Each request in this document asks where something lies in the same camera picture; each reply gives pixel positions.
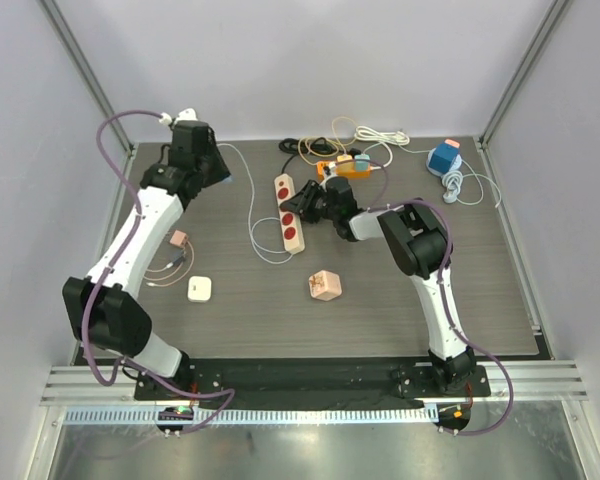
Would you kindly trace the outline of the beige red power strip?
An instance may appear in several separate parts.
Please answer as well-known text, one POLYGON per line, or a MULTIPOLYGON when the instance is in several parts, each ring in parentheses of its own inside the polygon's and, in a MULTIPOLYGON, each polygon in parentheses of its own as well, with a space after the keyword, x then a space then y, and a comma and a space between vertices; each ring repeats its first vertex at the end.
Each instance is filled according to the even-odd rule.
POLYGON ((292 178, 288 174, 280 174, 274 179, 275 197, 278 206, 283 246, 286 252, 296 255, 305 249, 304 236, 297 214, 286 211, 282 203, 295 195, 292 178))

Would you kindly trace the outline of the orange power strip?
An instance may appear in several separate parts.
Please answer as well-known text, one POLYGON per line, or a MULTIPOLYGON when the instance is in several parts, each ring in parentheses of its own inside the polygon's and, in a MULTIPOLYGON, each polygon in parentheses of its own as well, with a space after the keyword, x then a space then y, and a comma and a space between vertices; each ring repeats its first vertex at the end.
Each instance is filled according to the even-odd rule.
POLYGON ((345 177, 347 179, 365 179, 371 175, 371 167, 367 172, 356 172, 354 170, 354 164, 350 169, 341 169, 336 165, 336 161, 320 161, 316 165, 316 173, 318 181, 321 182, 323 179, 322 170, 325 166, 337 171, 338 176, 345 177))

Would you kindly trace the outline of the yellow charger plug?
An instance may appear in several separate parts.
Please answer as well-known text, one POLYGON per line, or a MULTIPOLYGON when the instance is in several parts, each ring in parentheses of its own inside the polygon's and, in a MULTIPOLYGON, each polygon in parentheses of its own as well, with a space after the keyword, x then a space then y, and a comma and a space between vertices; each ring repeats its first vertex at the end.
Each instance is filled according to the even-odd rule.
POLYGON ((353 164, 354 164, 354 159, 349 154, 339 155, 336 158, 336 165, 337 165, 338 168, 341 168, 341 169, 350 169, 353 164))

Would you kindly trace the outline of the teal charger plug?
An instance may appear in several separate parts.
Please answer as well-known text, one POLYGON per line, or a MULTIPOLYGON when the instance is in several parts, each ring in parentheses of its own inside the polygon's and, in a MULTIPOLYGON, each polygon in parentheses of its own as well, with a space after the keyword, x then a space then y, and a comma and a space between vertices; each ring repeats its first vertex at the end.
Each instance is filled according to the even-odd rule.
POLYGON ((354 157, 354 170, 356 172, 367 172, 371 167, 369 160, 370 157, 365 153, 356 155, 354 157))

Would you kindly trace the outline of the pink charger plug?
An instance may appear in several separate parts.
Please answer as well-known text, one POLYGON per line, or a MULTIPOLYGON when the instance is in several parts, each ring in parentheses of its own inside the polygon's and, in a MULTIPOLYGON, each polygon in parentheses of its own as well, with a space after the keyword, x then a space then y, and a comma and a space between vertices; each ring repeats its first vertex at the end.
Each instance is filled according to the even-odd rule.
POLYGON ((189 237, 185 232, 181 230, 175 230, 169 239, 169 244, 174 247, 184 249, 188 241, 189 237))

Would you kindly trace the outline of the pink cube socket adapter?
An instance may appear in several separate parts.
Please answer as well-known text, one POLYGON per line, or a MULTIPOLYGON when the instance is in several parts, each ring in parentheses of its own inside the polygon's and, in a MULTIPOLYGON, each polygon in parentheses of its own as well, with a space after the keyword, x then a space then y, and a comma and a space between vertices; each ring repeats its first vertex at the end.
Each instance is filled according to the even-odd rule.
POLYGON ((308 279, 309 293, 313 299, 330 301, 342 295, 340 276, 334 272, 321 270, 308 279))

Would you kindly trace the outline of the white charger plug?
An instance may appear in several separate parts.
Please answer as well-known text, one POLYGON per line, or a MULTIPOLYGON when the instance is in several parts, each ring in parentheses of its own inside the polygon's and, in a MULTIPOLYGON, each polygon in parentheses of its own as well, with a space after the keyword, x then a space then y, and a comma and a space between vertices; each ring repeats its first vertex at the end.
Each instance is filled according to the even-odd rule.
POLYGON ((206 303, 212 296, 212 280, 206 276, 191 276, 187 284, 187 299, 193 303, 206 303))

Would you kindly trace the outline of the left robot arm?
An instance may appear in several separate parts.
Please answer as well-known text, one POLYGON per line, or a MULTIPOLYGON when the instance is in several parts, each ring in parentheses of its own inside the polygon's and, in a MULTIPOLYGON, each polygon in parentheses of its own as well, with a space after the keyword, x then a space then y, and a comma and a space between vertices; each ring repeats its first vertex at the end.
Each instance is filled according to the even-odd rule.
POLYGON ((71 277, 64 284, 62 296, 74 336, 102 385, 115 380, 97 369, 94 349, 116 354, 118 365, 152 378, 170 399, 189 394, 189 357, 154 332, 137 297, 168 230, 203 189, 229 176, 212 127, 199 120, 176 121, 167 161, 151 165, 131 191, 133 209, 103 257, 85 277, 71 277))

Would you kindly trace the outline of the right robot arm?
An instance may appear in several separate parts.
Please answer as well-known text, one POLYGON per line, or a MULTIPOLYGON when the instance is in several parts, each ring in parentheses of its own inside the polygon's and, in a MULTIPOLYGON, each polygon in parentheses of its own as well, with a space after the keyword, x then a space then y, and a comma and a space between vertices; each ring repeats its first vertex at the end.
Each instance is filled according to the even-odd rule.
POLYGON ((422 199, 362 209, 349 180, 332 176, 308 181, 297 193, 277 195, 284 215, 305 223, 328 220, 349 242, 385 240, 398 269, 412 281, 424 314, 431 383, 440 394, 469 393, 477 371, 474 348, 466 339, 451 289, 453 250, 447 228, 422 199))

